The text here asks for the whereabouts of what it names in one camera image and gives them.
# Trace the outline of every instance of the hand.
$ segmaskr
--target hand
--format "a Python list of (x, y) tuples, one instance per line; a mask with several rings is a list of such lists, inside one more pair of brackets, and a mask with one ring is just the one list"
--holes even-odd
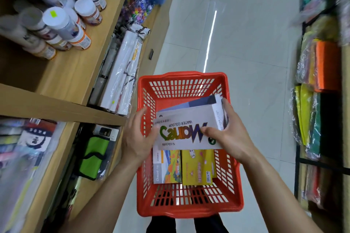
[(207, 137), (216, 139), (221, 144), (222, 148), (240, 163), (247, 163), (249, 158), (259, 151), (254, 146), (247, 129), (229, 101), (223, 98), (222, 103), (229, 117), (229, 124), (227, 127), (223, 131), (212, 127), (202, 127), (201, 131)]
[(144, 137), (140, 131), (141, 118), (147, 111), (143, 107), (140, 111), (130, 116), (127, 121), (121, 144), (121, 160), (126, 163), (136, 163), (139, 167), (149, 156), (151, 148), (159, 134), (159, 127), (154, 126), (148, 137)]

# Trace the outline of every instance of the left hand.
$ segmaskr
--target left hand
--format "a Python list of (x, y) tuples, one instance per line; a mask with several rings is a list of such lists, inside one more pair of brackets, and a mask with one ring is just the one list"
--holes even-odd
[(138, 167), (149, 156), (159, 134), (159, 126), (153, 126), (148, 137), (144, 137), (141, 133), (141, 118), (146, 111), (147, 107), (143, 107), (130, 116), (124, 128), (121, 144), (121, 160), (125, 163), (135, 163)]

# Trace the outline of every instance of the store aisle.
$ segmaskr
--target store aisle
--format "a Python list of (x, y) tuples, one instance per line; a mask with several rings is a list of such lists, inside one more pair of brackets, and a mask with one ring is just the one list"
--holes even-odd
[[(155, 70), (156, 75), (225, 72), (234, 109), (291, 191), (295, 142), (288, 103), (301, 28), (291, 28), (289, 23), (298, 7), (299, 0), (173, 0)], [(267, 232), (242, 167), (241, 176), (244, 209), (222, 213), (224, 225), (229, 232)], [(122, 212), (132, 216), (132, 227), (138, 228), (135, 232), (145, 232), (148, 220), (138, 216), (132, 198), (136, 198), (135, 184)], [(130, 222), (120, 219), (115, 232), (123, 232)], [(195, 232), (193, 220), (177, 220), (177, 232)]]

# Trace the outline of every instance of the black pants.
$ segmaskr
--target black pants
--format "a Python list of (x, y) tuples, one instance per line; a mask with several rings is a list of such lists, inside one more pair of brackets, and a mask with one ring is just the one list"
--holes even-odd
[[(197, 233), (229, 233), (221, 221), (219, 214), (211, 217), (195, 218)], [(175, 218), (166, 216), (152, 217), (146, 233), (176, 233)]]

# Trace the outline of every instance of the red shopping basket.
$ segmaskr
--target red shopping basket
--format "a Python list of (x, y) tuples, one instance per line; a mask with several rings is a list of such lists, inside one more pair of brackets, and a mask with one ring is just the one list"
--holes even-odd
[[(141, 131), (147, 136), (156, 111), (200, 97), (220, 94), (230, 100), (225, 73), (170, 72), (142, 76), (138, 82), (138, 110), (148, 106)], [(208, 217), (243, 208), (239, 163), (225, 150), (214, 150), (217, 178), (213, 185), (185, 186), (181, 183), (153, 184), (152, 153), (137, 171), (137, 211), (143, 216), (173, 218)]]

